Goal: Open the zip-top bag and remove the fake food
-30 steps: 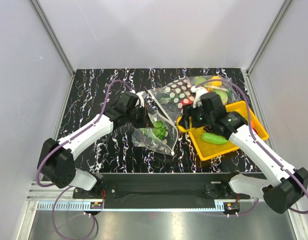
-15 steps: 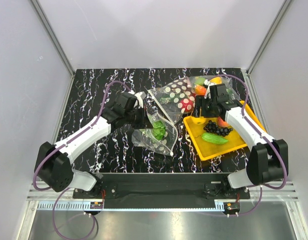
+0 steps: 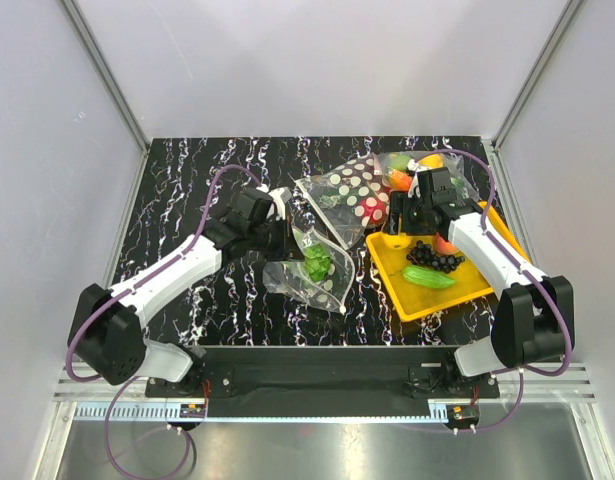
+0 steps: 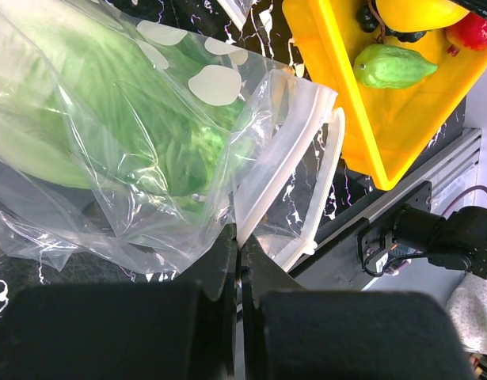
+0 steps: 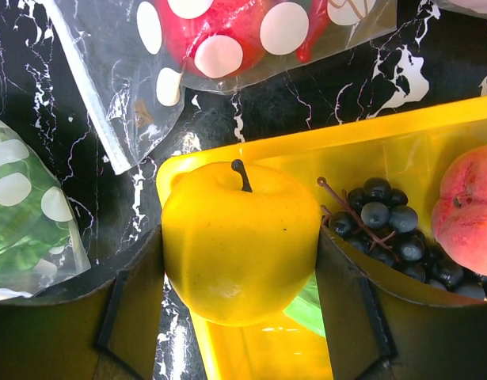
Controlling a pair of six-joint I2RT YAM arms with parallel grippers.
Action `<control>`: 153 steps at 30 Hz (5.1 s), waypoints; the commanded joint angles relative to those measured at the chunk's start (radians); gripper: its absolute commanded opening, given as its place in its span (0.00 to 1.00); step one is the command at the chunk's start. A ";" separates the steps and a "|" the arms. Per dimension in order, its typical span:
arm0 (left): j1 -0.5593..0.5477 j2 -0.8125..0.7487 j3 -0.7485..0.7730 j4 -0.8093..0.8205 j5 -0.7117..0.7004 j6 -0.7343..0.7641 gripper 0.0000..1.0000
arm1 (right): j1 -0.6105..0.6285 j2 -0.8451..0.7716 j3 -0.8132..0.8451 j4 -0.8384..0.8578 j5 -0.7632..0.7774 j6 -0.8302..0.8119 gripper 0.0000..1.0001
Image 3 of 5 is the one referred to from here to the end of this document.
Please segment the yellow fake lemon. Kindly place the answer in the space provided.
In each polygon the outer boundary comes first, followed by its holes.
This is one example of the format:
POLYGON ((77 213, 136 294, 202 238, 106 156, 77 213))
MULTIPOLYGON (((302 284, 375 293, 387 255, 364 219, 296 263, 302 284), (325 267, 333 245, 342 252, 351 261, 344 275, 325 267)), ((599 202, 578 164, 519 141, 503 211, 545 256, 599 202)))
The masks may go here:
POLYGON ((407 235, 383 235, 384 244, 392 250, 402 250, 407 248, 411 243, 411 238, 407 235))

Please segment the green fake bok choy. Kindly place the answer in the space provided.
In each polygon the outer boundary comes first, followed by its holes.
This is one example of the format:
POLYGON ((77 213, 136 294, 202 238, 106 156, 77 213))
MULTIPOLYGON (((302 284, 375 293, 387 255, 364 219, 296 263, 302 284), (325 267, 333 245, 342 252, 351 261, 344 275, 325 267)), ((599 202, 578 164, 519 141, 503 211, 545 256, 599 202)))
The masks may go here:
POLYGON ((303 268, 313 282, 321 282, 328 275, 332 265, 331 255, 325 246, 317 243, 308 246, 303 251, 303 268))

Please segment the clear zip bag with lemon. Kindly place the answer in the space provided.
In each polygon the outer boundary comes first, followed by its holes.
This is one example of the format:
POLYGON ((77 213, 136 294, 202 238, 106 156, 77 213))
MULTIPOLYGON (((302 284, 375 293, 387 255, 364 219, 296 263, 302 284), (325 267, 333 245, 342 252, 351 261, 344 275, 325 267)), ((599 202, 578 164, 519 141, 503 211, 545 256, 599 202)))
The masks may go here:
POLYGON ((282 260, 268 261, 263 284, 269 293, 282 294, 306 306, 345 314, 356 268, 351 256, 315 228, 301 230, 288 206, 284 214, 290 239, 294 241, 282 260))

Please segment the clear zip bag with mushroom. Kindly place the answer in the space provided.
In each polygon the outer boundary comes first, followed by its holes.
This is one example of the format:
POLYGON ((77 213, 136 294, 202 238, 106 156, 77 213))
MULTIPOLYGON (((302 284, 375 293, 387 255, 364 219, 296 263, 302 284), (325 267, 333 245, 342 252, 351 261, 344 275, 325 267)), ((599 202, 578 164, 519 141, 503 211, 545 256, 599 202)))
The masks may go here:
POLYGON ((367 229, 379 227, 387 220, 391 187, 376 154, 348 160, 326 174, 300 178, 295 183, 346 250, 367 229))

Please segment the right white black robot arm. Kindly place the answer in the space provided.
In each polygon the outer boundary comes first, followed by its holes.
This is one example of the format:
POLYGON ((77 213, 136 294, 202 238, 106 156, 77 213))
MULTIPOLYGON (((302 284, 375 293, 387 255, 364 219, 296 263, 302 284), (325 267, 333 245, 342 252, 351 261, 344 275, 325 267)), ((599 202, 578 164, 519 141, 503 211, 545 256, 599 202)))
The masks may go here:
POLYGON ((470 260, 498 298, 487 338, 458 348, 441 384, 453 396, 473 389, 477 376, 561 358, 569 366, 575 345, 573 287, 550 277, 515 251, 487 218, 488 209, 459 197, 447 168, 423 171, 412 192, 389 196, 387 235, 439 234, 470 260))

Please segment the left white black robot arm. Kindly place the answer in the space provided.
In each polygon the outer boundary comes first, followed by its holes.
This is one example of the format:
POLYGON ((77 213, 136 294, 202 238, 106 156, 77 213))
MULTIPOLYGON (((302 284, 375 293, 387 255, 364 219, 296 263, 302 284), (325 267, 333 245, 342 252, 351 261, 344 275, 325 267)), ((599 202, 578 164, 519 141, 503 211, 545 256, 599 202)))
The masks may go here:
POLYGON ((152 266, 108 289, 85 288, 68 337, 69 355, 112 386, 150 377, 180 395, 195 394, 203 382, 203 350, 149 340, 144 331, 189 287, 251 252, 269 261, 302 260, 286 210, 290 198, 286 187, 245 189, 200 233, 152 266))

